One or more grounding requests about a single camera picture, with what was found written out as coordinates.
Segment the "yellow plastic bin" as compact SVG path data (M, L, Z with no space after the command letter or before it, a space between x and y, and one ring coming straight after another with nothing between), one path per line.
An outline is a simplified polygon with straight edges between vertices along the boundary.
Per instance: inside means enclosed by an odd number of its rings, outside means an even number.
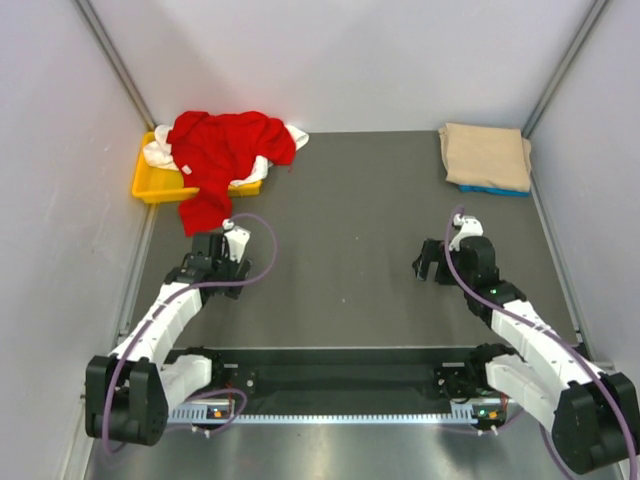
M238 170L233 159L211 151L208 141L196 140L196 145L178 141L178 170L151 166L144 156L144 148L156 140L154 132L144 135L136 163L131 194L146 204L187 201L196 198L228 209L234 197L255 196L260 192L262 180L240 186L231 182L238 173L248 176L252 165Z

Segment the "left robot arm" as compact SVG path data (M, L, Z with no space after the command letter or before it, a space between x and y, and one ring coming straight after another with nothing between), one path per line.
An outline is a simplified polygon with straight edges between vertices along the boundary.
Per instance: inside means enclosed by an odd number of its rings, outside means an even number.
M211 296L239 297L251 269L245 256L250 237L234 225L195 235L135 329L108 355L91 359L85 371L88 436L152 446L170 414L191 394L199 390L212 397L224 390L227 374L210 356L166 359Z

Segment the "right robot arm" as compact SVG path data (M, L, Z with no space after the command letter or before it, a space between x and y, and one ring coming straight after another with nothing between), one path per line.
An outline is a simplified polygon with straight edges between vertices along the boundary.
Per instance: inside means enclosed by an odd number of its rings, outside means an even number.
M412 268L417 279L437 266L435 281L457 285L473 315L502 338L482 344L465 361L476 394L498 391L515 400L550 434L556 452L576 474L629 463L639 476L639 405L633 382L585 359L535 311L526 295L502 279L488 238L471 236L457 249L427 239Z

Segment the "red t shirt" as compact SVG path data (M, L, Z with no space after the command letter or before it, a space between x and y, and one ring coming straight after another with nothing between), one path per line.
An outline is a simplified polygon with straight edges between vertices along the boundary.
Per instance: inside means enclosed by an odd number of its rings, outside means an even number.
M231 216L229 186L251 174L258 156L287 166L296 152L283 121L256 111L222 115L187 111L175 120L167 143L184 186L198 190L179 206L188 237L214 230Z

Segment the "folded blue t shirt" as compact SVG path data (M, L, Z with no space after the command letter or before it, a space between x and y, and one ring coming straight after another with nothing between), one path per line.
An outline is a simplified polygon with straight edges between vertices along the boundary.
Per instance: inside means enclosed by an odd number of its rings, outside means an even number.
M474 185L459 185L459 190L464 193L486 193L491 195L506 196L506 197L528 197L529 191L519 192L515 190L506 190L495 187L483 187Z

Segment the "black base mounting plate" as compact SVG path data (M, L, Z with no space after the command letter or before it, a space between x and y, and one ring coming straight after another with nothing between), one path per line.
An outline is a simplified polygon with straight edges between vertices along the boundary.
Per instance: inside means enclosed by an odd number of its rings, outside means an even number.
M250 397L276 393L416 394L433 400L462 401L487 396L462 366L430 364L238 364L227 365L213 384L244 390Z

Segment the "beige t shirt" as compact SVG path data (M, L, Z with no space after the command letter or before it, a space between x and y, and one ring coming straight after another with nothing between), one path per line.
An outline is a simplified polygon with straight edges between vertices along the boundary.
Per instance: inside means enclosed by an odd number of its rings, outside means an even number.
M438 134L447 182L530 192L532 147L520 130L447 123Z

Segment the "aluminium frame rail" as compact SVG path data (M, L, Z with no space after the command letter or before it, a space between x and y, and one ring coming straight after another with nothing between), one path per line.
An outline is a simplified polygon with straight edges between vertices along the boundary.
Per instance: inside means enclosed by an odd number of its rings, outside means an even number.
M611 374L616 371L615 365L611 362L598 361L594 362L594 365L607 374ZM83 384L82 386L81 392L79 394L79 399L81 402L86 401L86 384Z

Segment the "white t shirt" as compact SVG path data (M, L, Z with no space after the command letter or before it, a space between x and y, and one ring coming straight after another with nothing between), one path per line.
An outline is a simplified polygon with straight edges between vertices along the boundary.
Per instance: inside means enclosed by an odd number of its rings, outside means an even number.
M309 142L309 134L294 125L286 124L287 131L295 143L295 149L300 150ZM153 168L179 171L171 154L171 146L167 143L168 134L171 127L168 125L158 126L153 133L153 140L142 148L142 154L146 163ZM269 173L269 169L274 163L264 156L257 156L251 174L244 179L234 179L230 185L240 187L247 184L264 180Z

